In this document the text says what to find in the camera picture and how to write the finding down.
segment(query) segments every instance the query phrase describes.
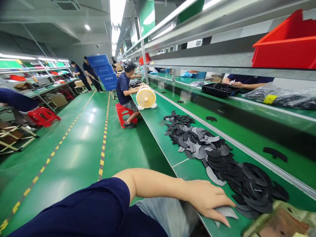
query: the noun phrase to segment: red plastic stool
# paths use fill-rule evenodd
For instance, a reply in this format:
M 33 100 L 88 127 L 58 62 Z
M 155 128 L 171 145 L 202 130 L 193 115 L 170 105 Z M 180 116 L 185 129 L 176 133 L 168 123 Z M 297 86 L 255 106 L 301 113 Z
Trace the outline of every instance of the red plastic stool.
M 60 93 L 62 93 L 66 99 L 72 99 L 72 100 L 74 99 L 69 91 L 60 91 Z
M 125 108 L 120 103 L 116 104 L 115 107 L 116 107 L 116 112 L 118 113 L 119 123 L 121 124 L 122 128 L 125 128 L 124 125 L 123 125 L 125 123 L 125 121 L 123 119 L 123 116 L 126 115 L 126 114 L 132 115 L 134 112 L 132 110 L 128 109 L 128 108 Z M 132 122 L 134 124 L 137 124 L 137 118 L 134 118 L 132 120 Z
M 61 120 L 54 112 L 45 107 L 39 107 L 27 114 L 36 125 L 50 127 L 55 119 Z

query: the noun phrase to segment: air conditioning vent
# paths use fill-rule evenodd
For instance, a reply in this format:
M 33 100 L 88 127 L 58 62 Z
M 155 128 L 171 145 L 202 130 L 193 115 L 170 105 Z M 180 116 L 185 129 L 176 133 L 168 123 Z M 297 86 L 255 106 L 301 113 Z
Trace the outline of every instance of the air conditioning vent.
M 80 10 L 80 5 L 77 0 L 52 0 L 52 3 L 64 11 Z

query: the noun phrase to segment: desk fan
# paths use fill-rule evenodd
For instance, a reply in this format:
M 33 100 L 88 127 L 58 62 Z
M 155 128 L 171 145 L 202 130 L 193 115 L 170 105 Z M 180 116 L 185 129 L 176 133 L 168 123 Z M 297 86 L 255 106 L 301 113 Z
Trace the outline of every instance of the desk fan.
M 136 94 L 136 100 L 138 103 L 137 108 L 139 110 L 148 109 L 148 108 L 156 108 L 156 94 L 154 91 L 146 85 L 143 85 L 139 88 L 139 91 Z

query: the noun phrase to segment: red plastic bin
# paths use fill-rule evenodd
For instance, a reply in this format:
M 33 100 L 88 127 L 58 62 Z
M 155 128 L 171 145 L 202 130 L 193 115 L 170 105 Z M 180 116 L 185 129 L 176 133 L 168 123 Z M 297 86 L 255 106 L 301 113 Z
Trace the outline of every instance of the red plastic bin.
M 297 10 L 253 47 L 252 67 L 316 69 L 316 20 Z

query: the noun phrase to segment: black cap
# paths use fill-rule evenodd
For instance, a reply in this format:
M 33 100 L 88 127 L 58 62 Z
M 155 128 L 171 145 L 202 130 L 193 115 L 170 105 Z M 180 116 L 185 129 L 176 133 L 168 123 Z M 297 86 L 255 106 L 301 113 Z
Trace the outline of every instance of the black cap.
M 137 65 L 135 63 L 133 63 L 132 61 L 124 62 L 123 66 L 124 66 L 125 72 L 130 72 L 130 71 L 134 70 L 135 68 L 137 68 Z

